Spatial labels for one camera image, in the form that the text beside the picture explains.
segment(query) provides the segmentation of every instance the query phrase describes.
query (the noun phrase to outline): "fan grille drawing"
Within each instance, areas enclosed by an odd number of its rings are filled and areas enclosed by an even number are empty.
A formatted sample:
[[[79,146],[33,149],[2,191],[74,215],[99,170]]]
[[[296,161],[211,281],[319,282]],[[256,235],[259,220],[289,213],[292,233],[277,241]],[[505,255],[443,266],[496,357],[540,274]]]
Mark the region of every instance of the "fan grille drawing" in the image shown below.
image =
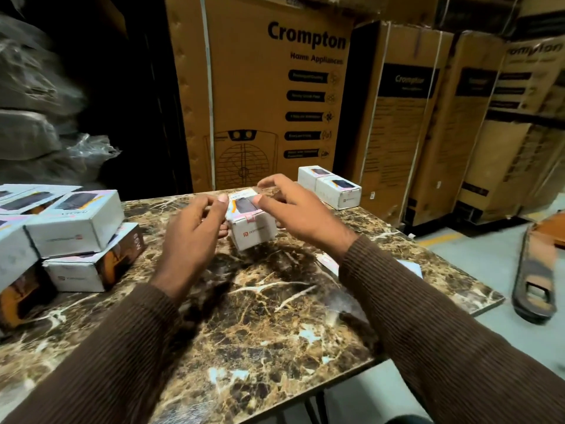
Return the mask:
[[[225,150],[217,160],[217,188],[257,184],[270,173],[269,160],[263,150],[248,143],[236,144]]]

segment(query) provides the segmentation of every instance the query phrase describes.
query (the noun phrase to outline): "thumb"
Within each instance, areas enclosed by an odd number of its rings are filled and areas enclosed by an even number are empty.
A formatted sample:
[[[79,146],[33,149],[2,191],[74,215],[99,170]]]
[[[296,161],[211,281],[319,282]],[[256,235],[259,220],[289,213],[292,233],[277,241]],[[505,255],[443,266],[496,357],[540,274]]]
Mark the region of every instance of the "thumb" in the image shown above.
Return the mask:
[[[256,195],[253,197],[253,205],[263,210],[265,213],[271,214],[275,219],[286,224],[289,219],[290,205],[269,198],[265,195]]]
[[[208,215],[202,222],[201,226],[211,231],[220,229],[220,225],[225,219],[225,212],[228,210],[228,196],[222,193],[218,198],[212,203]]]

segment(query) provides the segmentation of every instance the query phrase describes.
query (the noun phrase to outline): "forearm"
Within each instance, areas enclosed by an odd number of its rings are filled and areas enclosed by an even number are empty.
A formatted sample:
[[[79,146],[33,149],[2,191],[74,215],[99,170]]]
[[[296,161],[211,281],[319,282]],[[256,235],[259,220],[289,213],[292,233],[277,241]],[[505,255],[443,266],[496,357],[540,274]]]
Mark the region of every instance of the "forearm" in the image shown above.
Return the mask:
[[[435,422],[563,422],[565,382],[361,237],[340,280]]]
[[[138,285],[4,424],[147,421],[178,315],[161,290]]]

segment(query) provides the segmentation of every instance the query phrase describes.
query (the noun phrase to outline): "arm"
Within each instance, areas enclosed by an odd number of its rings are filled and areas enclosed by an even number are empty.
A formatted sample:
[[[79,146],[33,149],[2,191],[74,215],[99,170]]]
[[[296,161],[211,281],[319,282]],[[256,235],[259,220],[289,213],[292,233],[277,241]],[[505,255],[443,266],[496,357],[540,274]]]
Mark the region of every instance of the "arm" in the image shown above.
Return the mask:
[[[151,283],[137,285],[4,424],[146,422],[177,307],[227,234],[220,230],[226,209],[225,195],[199,196],[175,216]]]
[[[565,422],[565,382],[336,219],[283,175],[255,203],[340,264],[385,351],[435,422]]]

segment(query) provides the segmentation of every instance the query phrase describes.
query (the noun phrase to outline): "person's left hand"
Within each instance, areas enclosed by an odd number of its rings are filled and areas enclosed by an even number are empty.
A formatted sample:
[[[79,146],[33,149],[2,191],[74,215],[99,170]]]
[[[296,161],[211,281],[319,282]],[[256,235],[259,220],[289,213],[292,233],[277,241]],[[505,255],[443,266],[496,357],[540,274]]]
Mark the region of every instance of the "person's left hand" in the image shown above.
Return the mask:
[[[214,257],[218,237],[227,234],[223,226],[227,209],[225,193],[217,199],[197,195],[189,206],[169,220],[152,284],[176,305],[186,298],[190,287]]]

